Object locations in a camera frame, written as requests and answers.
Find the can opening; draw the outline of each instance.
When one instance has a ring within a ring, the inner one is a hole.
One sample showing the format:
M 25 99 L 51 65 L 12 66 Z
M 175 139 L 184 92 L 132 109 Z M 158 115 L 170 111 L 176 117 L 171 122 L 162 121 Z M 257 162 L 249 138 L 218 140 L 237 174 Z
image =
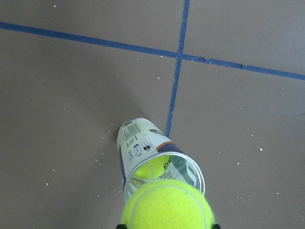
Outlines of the can opening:
M 165 152 L 144 160 L 133 169 L 124 187 L 125 201 L 142 185 L 159 179 L 177 179 L 194 186 L 203 195 L 205 192 L 204 178 L 196 162 L 182 153 Z

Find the tennis ball seam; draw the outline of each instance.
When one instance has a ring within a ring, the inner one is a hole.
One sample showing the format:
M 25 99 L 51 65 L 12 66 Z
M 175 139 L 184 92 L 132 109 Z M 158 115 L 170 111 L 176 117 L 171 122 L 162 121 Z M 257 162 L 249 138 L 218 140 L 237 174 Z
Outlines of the tennis ball seam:
M 148 192 L 151 192 L 151 191 L 154 191 L 155 189 L 159 189 L 161 187 L 174 187 L 174 188 L 178 188 L 184 192 L 187 192 L 188 194 L 190 194 L 190 196 L 195 200 L 195 202 L 197 203 L 197 205 L 199 206 L 199 208 L 201 209 L 201 212 L 202 212 L 202 215 L 203 215 L 203 223 L 204 223 L 204 226 L 205 228 L 207 228 L 207 225 L 206 225 L 206 217 L 205 217 L 205 213 L 204 213 L 204 209 L 203 209 L 203 206 L 201 205 L 200 201 L 198 200 L 198 198 L 192 193 L 190 192 L 189 190 L 183 188 L 183 187 L 180 187 L 178 185 L 158 185 L 158 186 L 155 186 L 155 187 L 152 187 L 148 190 L 146 190 L 145 192 L 143 192 L 139 198 L 137 199 L 137 201 L 135 202 L 134 206 L 133 206 L 133 209 L 132 209 L 132 214 L 131 214 L 131 220 L 130 220 L 130 228 L 129 229 L 133 229 L 133 218 L 134 218 L 134 214 L 135 214 L 135 210 L 137 209 L 137 205 L 140 203 L 141 199 L 148 193 Z

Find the blue tape line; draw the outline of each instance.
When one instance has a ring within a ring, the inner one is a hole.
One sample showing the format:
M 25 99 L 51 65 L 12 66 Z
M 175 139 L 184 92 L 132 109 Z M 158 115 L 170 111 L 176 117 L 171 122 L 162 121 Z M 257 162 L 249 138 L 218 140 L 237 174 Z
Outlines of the blue tape line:
M 65 40 L 70 40 L 70 41 L 102 45 L 102 46 L 107 46 L 107 47 L 112 47 L 112 48 L 117 48 L 117 49 L 124 49 L 124 50 L 129 50 L 129 51 L 134 51 L 134 52 L 143 52 L 143 53 L 172 57 L 172 58 L 176 58 L 176 55 L 177 55 L 177 53 L 175 53 L 175 52 L 170 52 L 170 51 L 166 51 L 166 50 L 147 48 L 147 47 L 142 47 L 142 46 L 137 46 L 137 45 L 129 45 L 129 44 L 124 44 L 124 43 L 120 43 L 120 42 L 112 42 L 112 41 L 98 39 L 98 38 L 74 35 L 74 34 L 70 34 L 70 33 L 58 32 L 58 31 L 52 31 L 52 30 L 39 29 L 39 28 L 35 28 L 35 27 L 16 25 L 16 24 L 5 23 L 5 22 L 0 22 L 0 29 L 31 33 L 31 34 L 41 35 L 41 36 L 54 37 L 54 38 L 60 38 L 60 39 L 65 39 Z
M 298 80 L 305 80 L 305 75 L 283 72 L 283 71 L 273 70 L 273 69 L 269 69 L 269 68 L 261 68 L 261 67 L 251 66 L 251 65 L 243 65 L 242 63 L 234 63 L 234 62 L 228 62 L 228 61 L 222 61 L 222 60 L 216 60 L 216 59 L 205 59 L 204 57 L 187 55 L 187 54 L 183 54 L 182 59 L 186 60 L 186 61 L 207 63 L 207 64 L 236 68 L 236 69 L 241 69 L 241 70 L 246 70 L 246 71 L 251 71 L 251 72 L 277 75 L 277 76 L 298 79 Z
M 171 128 L 172 128 L 173 110 L 174 110 L 175 100 L 176 100 L 176 95 L 177 95 L 180 67 L 181 67 L 184 40 L 185 40 L 185 34 L 186 34 L 186 21 L 187 21 L 187 16 L 189 14 L 189 6 L 190 6 L 190 0 L 185 0 L 184 6 L 183 6 L 183 15 L 182 15 L 182 22 L 181 22 L 181 29 L 180 29 L 179 46 L 178 46 L 178 52 L 177 52 L 177 58 L 176 58 L 176 67 L 175 67 L 175 73 L 174 73 L 172 96 L 171 96 L 171 100 L 170 100 L 170 110 L 169 110 L 169 113 L 167 116 L 166 131 L 165 131 L 165 135 L 168 137 L 170 135 Z
M 176 52 L 170 52 L 170 51 L 166 51 L 166 50 L 152 49 L 152 48 L 147 48 L 147 47 L 142 47 L 142 46 L 129 45 L 129 44 L 124 44 L 124 43 L 120 43 L 120 42 L 112 42 L 112 41 L 107 41 L 107 40 L 102 40 L 102 39 L 97 39 L 97 38 L 92 38 L 92 37 L 74 35 L 74 34 L 65 33 L 65 32 L 57 32 L 57 31 L 39 29 L 39 28 L 35 28 L 35 27 L 5 23 L 5 22 L 0 22 L 0 29 L 19 31 L 19 32 L 24 32 L 24 33 L 31 33 L 31 34 L 36 34 L 36 35 L 40 35 L 40 36 L 48 36 L 48 37 L 71 40 L 71 41 L 76 41 L 76 42 L 90 43 L 90 44 L 95 44 L 95 45 L 107 46 L 107 47 L 129 50 L 129 51 L 134 51 L 134 52 L 143 52 L 143 53 L 147 53 L 147 54 L 160 55 L 160 56 L 166 56 L 166 57 L 171 57 L 171 58 L 176 58 L 177 54 L 178 54 Z M 233 62 L 227 62 L 227 61 L 222 61 L 222 60 L 217 60 L 217 59 L 206 60 L 204 57 L 201 57 L 201 56 L 182 54 L 182 60 L 201 62 L 201 63 L 210 63 L 212 65 L 231 67 L 231 68 L 242 69 L 242 70 L 251 71 L 251 72 L 265 73 L 265 74 L 277 75 L 277 76 L 293 78 L 293 79 L 298 79 L 298 80 L 305 80 L 305 75 L 301 75 L 301 74 L 283 72 L 283 71 L 278 71 L 278 70 L 273 70 L 273 69 L 268 69 L 268 68 L 251 66 L 251 65 L 244 66 L 241 63 L 233 63 Z

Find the black object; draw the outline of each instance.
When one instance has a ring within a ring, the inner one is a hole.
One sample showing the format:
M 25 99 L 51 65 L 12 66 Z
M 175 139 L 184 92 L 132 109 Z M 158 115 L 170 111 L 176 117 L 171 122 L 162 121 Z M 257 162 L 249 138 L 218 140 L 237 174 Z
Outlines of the black object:
M 119 224 L 118 226 L 116 226 L 116 229 L 127 229 L 125 224 Z
M 119 224 L 118 226 L 116 226 L 116 229 L 127 229 L 125 224 Z M 219 224 L 214 224 L 212 226 L 212 229 L 221 229 Z
M 220 228 L 219 224 L 214 224 L 214 225 L 212 226 L 212 229 L 221 229 L 221 228 Z

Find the tennis ball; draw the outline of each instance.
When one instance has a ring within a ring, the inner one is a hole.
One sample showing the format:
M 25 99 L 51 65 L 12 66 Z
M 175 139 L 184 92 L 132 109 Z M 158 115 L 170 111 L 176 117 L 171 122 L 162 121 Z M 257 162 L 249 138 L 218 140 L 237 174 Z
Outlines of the tennis ball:
M 142 179 L 153 179 L 161 176 L 171 162 L 171 155 L 156 157 L 142 165 L 134 176 Z
M 203 193 L 177 180 L 156 180 L 127 201 L 122 224 L 127 229 L 211 229 L 213 212 Z

